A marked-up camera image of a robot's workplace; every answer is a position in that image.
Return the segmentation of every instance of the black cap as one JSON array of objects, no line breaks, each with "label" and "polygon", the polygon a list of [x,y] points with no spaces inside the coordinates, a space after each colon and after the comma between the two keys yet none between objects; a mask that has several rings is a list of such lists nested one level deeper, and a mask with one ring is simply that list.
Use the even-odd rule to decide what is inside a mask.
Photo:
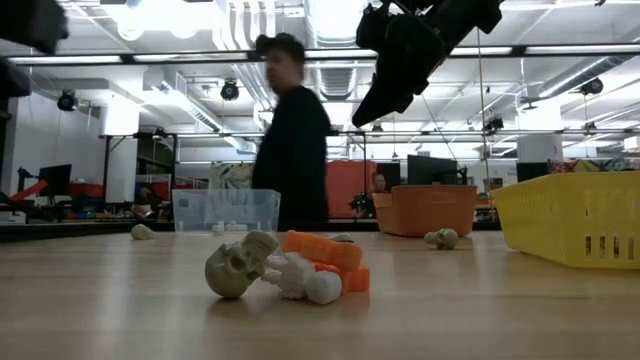
[{"label": "black cap", "polygon": [[281,50],[289,55],[293,61],[304,64],[306,60],[304,45],[293,35],[279,33],[275,37],[260,35],[256,39],[256,53],[267,56],[272,50]]}]

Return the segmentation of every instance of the black shirt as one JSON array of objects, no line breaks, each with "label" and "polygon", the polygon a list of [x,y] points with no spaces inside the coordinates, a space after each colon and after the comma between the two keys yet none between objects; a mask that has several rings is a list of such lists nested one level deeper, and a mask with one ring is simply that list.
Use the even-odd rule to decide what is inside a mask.
[{"label": "black shirt", "polygon": [[329,117],[311,90],[299,86],[280,97],[260,145],[252,186],[281,194],[281,224],[328,219],[325,177],[330,129]]}]

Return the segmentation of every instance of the desk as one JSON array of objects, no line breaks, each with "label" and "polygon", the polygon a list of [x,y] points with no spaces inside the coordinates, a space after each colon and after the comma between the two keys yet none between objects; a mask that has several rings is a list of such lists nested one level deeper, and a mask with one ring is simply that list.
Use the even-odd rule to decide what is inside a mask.
[{"label": "desk", "polygon": [[0,245],[0,349],[30,359],[632,360],[637,272],[574,270],[508,250],[354,234],[371,293],[326,307],[256,282],[223,301],[204,261],[237,237],[160,233]]}]

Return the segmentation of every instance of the yellow basket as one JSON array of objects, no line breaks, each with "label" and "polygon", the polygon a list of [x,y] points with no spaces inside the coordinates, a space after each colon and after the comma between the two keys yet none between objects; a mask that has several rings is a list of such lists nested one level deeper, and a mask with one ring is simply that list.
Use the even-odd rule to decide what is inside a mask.
[{"label": "yellow basket", "polygon": [[492,195],[512,249],[573,267],[640,269],[640,172],[548,175]]}]

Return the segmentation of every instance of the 3d printed skull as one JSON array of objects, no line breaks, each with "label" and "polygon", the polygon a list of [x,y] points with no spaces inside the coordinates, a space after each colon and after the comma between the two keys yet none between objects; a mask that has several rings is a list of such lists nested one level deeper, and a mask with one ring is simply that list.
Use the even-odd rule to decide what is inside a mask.
[{"label": "3d printed skull", "polygon": [[152,240],[156,234],[143,224],[138,224],[131,229],[131,237],[134,240]]},{"label": "3d printed skull", "polygon": [[453,229],[441,229],[424,236],[424,241],[430,245],[436,245],[438,250],[453,250],[458,244],[458,234]]},{"label": "3d printed skull", "polygon": [[261,231],[251,231],[242,240],[221,245],[207,259],[205,277],[216,294],[236,299],[265,271],[265,261],[278,248],[278,241]]}]

